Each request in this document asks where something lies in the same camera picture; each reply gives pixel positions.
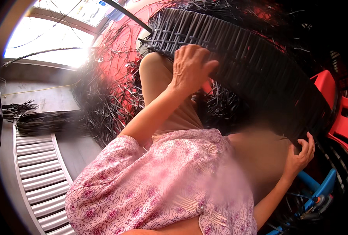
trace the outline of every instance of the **left hand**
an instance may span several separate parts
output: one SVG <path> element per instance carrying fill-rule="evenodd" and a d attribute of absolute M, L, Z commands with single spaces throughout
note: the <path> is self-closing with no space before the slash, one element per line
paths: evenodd
<path fill-rule="evenodd" d="M 307 164 L 312 160 L 315 153 L 315 142 L 312 135 L 307 132 L 308 142 L 304 139 L 298 139 L 298 143 L 302 145 L 302 151 L 294 154 L 294 145 L 289 146 L 286 164 L 282 177 L 286 180 L 293 181 L 298 173 L 303 170 Z"/>
<path fill-rule="evenodd" d="M 209 50 L 199 45 L 186 45 L 175 51 L 173 64 L 173 79 L 169 87 L 189 96 L 199 90 L 208 80 L 209 73 L 218 66 L 218 61 L 203 63 Z"/>

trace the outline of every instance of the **beige pants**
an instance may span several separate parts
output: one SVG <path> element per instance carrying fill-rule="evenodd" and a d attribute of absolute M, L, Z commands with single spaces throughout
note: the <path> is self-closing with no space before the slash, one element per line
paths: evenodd
<path fill-rule="evenodd" d="M 146 55 L 140 63 L 140 79 L 145 105 L 157 98 L 173 76 L 172 62 L 158 53 Z M 188 97 L 153 134 L 153 142 L 163 134 L 177 130 L 203 129 Z M 265 128 L 256 125 L 245 128 L 233 141 L 236 158 L 250 181 L 255 202 L 260 201 L 280 179 L 290 144 Z"/>

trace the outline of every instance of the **red plastic stool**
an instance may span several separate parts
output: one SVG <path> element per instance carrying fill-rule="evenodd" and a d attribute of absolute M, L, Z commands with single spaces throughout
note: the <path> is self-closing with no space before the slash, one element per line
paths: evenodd
<path fill-rule="evenodd" d="M 325 100 L 328 102 L 329 106 L 332 109 L 334 106 L 336 84 L 333 77 L 331 76 L 331 73 L 328 70 L 324 70 L 311 78 L 311 80 L 313 79 L 315 79 L 315 86 L 322 93 Z M 343 108 L 348 109 L 348 98 L 342 96 L 340 100 L 339 111 L 336 114 L 336 119 L 327 136 L 328 138 L 338 142 L 348 152 L 348 144 L 335 136 L 340 135 L 348 140 L 348 118 L 341 115 Z"/>

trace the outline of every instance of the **woven basket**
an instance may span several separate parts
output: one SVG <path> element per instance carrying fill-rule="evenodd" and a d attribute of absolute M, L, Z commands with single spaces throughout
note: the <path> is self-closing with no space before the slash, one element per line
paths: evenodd
<path fill-rule="evenodd" d="M 331 108 L 306 74 L 259 35 L 212 16 L 166 8 L 149 48 L 174 58 L 182 45 L 207 48 L 220 62 L 212 77 L 268 114 L 276 132 L 294 144 L 306 132 L 318 135 L 329 123 Z"/>

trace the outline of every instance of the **paisley pattern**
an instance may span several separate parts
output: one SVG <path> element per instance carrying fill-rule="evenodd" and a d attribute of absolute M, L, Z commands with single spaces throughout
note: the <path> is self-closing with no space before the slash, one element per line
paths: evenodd
<path fill-rule="evenodd" d="M 111 141 L 73 182 L 66 213 L 78 234 L 118 235 L 199 217 L 204 235 L 256 234 L 252 193 L 216 129 L 163 135 L 142 155 Z"/>

